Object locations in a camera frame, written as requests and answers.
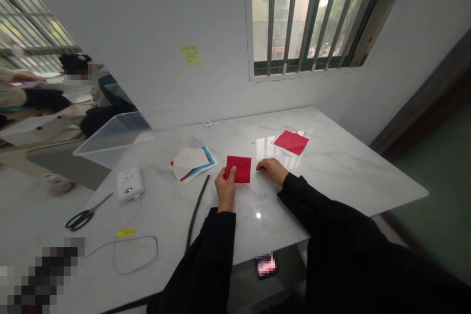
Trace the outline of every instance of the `red paper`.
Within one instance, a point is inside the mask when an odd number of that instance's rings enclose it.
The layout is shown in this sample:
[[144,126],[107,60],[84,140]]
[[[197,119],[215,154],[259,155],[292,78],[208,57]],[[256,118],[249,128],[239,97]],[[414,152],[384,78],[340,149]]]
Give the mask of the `red paper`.
[[226,177],[229,177],[232,166],[237,167],[235,173],[235,182],[236,183],[250,183],[250,165],[252,164],[252,159],[250,157],[235,157],[227,156],[227,165],[226,165]]
[[275,145],[300,156],[309,139],[285,130],[275,141]]

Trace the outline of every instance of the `marble tabletop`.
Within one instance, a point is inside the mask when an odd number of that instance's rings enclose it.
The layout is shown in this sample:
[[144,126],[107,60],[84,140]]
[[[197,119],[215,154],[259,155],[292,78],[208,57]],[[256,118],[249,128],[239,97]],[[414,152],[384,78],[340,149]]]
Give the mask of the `marble tabletop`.
[[[291,157],[271,143],[284,130],[309,139],[301,156]],[[428,195],[426,189],[314,107],[217,121],[209,129],[196,124],[159,134],[154,141],[127,151],[84,207],[92,207],[116,191],[116,172],[132,164],[141,167],[146,185],[139,203],[121,205],[112,198],[87,226],[74,233],[64,230],[56,244],[44,245],[58,246],[67,237],[82,237],[85,254],[89,254],[113,241],[115,233],[131,220],[127,228],[135,228],[135,236],[157,237],[157,258],[144,269],[123,276],[113,270],[113,246],[99,250],[81,260],[65,281],[56,298],[58,313],[100,313],[163,290],[184,254],[191,215],[207,174],[211,179],[197,213],[193,239],[209,209],[217,205],[214,177],[225,166],[227,155],[252,158],[251,182],[236,186],[234,264],[309,238],[278,200],[280,188],[255,171],[263,158],[279,159],[329,198],[368,216]],[[209,146],[219,165],[187,185],[177,181],[168,169],[169,161],[181,148],[201,146]],[[70,216],[63,216],[64,221]],[[127,271],[152,259],[155,246],[150,239],[136,240],[119,244],[115,254],[116,266]]]

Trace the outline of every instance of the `window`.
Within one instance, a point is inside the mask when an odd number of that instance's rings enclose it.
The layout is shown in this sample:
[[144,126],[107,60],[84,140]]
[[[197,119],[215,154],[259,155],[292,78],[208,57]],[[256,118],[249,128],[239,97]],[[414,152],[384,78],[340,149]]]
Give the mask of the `window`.
[[254,75],[361,66],[393,2],[251,0]]
[[[0,66],[36,72],[59,72],[61,54],[81,52],[41,0],[0,0]],[[16,58],[10,47],[24,51]]]

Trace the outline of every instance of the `brown stick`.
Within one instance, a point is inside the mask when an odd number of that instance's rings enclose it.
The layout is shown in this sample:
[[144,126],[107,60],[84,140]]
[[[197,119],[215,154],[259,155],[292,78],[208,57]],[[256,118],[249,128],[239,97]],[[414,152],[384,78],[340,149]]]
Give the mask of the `brown stick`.
[[195,211],[193,211],[193,216],[192,216],[191,222],[190,222],[190,229],[188,230],[188,237],[186,238],[185,253],[190,248],[191,234],[193,233],[193,225],[195,224],[196,213],[198,212],[198,208],[200,207],[200,202],[201,202],[201,199],[203,198],[203,194],[205,192],[206,185],[208,185],[209,177],[210,177],[210,175],[208,175],[206,177],[205,183],[204,183],[203,188],[201,189],[201,192],[200,192],[200,196],[198,196],[198,201],[196,202]]

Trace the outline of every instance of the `yellow sticky note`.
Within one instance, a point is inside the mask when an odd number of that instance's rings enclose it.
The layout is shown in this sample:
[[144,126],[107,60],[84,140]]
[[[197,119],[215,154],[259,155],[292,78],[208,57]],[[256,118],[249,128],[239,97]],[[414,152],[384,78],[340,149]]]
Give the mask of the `yellow sticky note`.
[[198,50],[197,46],[186,46],[180,50],[182,51],[183,57],[185,58],[188,66],[203,64],[203,59],[201,58],[200,51]]
[[135,229],[121,231],[121,232],[116,233],[116,236],[131,236],[134,234],[135,231],[136,231]]

